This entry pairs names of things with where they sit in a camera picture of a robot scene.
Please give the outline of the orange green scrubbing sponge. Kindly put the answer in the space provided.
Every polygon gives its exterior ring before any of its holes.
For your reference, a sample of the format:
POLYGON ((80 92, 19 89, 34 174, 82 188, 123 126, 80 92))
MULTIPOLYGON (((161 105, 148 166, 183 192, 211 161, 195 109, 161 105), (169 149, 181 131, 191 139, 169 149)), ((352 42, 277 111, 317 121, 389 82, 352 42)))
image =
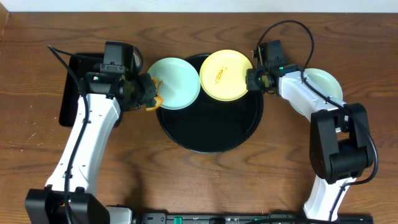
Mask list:
POLYGON ((156 96, 151 99, 150 102, 146 103, 146 111, 154 111, 159 108, 164 102, 164 99, 160 96, 159 93, 159 88, 162 84, 162 81, 158 82, 156 78, 152 78, 152 82, 155 85, 156 96))

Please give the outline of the yellow plate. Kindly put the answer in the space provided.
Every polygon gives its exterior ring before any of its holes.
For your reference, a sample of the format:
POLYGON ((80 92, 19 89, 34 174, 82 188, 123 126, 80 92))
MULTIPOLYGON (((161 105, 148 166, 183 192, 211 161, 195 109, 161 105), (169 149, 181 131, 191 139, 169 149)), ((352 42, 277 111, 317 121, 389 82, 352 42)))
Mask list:
POLYGON ((235 50, 219 50, 208 56, 200 68, 201 87, 210 97, 233 101, 244 96, 249 59, 235 50))

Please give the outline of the mint plate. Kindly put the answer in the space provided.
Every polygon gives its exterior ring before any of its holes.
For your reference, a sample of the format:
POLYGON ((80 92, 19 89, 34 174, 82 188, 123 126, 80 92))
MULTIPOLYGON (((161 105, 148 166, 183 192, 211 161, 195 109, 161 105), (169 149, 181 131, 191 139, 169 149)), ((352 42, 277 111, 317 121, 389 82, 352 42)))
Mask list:
MULTIPOLYGON (((328 103, 306 85, 301 77, 302 72, 287 73, 281 80, 280 95, 287 100, 296 111, 309 121, 311 115, 320 110, 333 111, 338 107, 328 103)), ((344 105, 343 92, 338 81, 328 72, 317 68, 306 68, 302 74, 306 82, 326 98, 340 106, 344 105)))
POLYGON ((162 108, 180 110, 191 105, 200 92, 201 84, 196 69, 186 60, 169 57, 155 62, 148 70, 156 79, 162 108))

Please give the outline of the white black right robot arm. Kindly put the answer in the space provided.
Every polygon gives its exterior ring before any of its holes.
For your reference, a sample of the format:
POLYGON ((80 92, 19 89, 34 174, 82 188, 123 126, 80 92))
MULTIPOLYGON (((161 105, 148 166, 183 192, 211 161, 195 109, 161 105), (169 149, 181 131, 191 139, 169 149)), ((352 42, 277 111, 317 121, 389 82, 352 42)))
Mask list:
POLYGON ((317 85, 307 69, 289 64, 278 40, 259 44, 255 68, 247 70, 249 91, 273 91, 291 103, 310 122, 310 163, 316 173, 307 218, 333 222, 352 185, 365 169, 376 165, 368 116, 363 105, 348 105, 317 85))

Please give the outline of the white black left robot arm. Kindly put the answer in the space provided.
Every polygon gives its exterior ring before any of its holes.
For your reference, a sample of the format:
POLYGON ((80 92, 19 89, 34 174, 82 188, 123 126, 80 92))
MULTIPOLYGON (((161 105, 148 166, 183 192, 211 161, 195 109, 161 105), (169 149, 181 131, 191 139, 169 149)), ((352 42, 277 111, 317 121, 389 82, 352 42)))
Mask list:
POLYGON ((124 111, 153 105, 157 90, 139 49, 107 41, 97 68, 78 78, 64 63, 79 98, 72 131, 61 159, 43 189, 30 189, 25 209, 31 223, 132 223, 123 205, 104 206, 97 198, 98 173, 109 135, 124 111))

